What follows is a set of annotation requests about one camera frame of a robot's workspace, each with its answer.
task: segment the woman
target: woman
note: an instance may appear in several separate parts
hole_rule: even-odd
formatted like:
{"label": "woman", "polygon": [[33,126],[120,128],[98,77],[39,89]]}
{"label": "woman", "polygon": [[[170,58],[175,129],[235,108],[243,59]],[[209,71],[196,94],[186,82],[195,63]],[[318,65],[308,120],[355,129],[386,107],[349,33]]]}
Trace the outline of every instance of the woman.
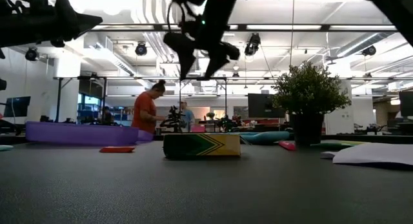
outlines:
{"label": "woman", "polygon": [[134,106],[134,120],[132,126],[149,133],[155,132],[156,121],[164,121],[165,117],[156,116],[154,100],[165,92],[165,81],[160,80],[149,91],[142,92],[136,98]]}

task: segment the yellow and green box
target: yellow and green box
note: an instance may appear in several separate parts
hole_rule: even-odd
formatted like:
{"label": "yellow and green box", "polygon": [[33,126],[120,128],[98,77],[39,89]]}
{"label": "yellow and green box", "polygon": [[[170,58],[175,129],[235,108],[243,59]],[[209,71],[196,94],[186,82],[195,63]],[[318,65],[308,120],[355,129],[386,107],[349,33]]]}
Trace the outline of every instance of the yellow and green box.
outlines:
{"label": "yellow and green box", "polygon": [[168,158],[194,156],[240,156],[237,134],[167,134],[163,152]]}

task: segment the monitor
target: monitor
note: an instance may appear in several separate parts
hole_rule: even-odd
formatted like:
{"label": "monitor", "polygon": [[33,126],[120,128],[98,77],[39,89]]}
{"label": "monitor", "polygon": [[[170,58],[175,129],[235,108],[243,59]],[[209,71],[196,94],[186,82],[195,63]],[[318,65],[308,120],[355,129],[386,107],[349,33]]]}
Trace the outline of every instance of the monitor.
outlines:
{"label": "monitor", "polygon": [[273,97],[270,94],[248,94],[248,117],[284,118],[285,111],[272,106]]}
{"label": "monitor", "polygon": [[399,98],[401,116],[413,116],[413,92],[399,92]]}
{"label": "monitor", "polygon": [[26,117],[27,108],[30,104],[30,97],[7,98],[5,117]]}

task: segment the person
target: person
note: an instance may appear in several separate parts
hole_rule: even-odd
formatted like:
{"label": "person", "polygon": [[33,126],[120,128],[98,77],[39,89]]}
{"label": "person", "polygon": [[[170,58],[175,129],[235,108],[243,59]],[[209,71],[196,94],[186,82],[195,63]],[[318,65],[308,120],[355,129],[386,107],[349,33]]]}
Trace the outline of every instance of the person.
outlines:
{"label": "person", "polygon": [[187,108],[188,108],[188,103],[186,101],[181,101],[182,115],[184,115],[184,116],[181,116],[181,120],[183,124],[182,126],[183,132],[190,132],[190,127],[195,122],[194,113]]}
{"label": "person", "polygon": [[102,120],[102,123],[106,125],[111,124],[113,121],[112,121],[112,114],[109,111],[109,107],[103,107],[103,113],[105,114],[103,116],[104,119]]}
{"label": "person", "polygon": [[156,116],[154,100],[165,92],[165,80],[159,80],[149,91],[142,92],[135,100],[132,127],[154,133],[156,121],[164,121],[165,117]]}

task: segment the green leaves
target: green leaves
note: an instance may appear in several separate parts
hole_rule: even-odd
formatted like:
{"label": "green leaves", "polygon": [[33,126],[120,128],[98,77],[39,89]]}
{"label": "green leaves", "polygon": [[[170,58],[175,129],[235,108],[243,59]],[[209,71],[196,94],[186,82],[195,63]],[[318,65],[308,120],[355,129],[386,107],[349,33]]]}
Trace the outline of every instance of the green leaves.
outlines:
{"label": "green leaves", "polygon": [[330,77],[322,66],[303,62],[303,66],[290,66],[290,73],[281,75],[272,87],[274,107],[295,114],[326,114],[351,105],[347,90],[341,91],[338,76]]}

